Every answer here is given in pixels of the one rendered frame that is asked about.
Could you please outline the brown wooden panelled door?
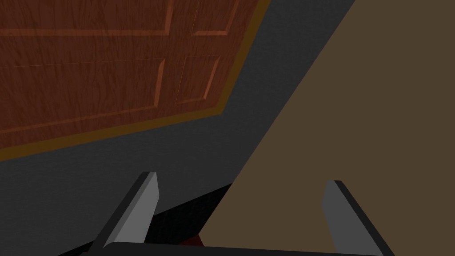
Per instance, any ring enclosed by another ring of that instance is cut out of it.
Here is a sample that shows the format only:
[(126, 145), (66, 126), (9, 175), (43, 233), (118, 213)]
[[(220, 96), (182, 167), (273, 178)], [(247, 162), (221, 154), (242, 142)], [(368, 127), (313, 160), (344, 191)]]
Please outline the brown wooden panelled door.
[(0, 148), (216, 106), (259, 0), (0, 0)]

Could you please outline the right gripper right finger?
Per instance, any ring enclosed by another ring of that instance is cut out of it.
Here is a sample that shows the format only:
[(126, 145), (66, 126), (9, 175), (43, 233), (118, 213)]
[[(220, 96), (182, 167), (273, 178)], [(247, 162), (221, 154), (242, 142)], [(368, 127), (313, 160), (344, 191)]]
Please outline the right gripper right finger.
[(384, 238), (342, 181), (327, 181), (322, 210), (337, 253), (391, 254)]

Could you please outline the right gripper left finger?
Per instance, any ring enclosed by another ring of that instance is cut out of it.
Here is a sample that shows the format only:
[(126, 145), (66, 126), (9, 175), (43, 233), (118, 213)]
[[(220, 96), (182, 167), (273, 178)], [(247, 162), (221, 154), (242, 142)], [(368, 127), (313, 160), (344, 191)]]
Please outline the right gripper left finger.
[(143, 243), (159, 200), (155, 172), (142, 172), (93, 242), (94, 249), (110, 243)]

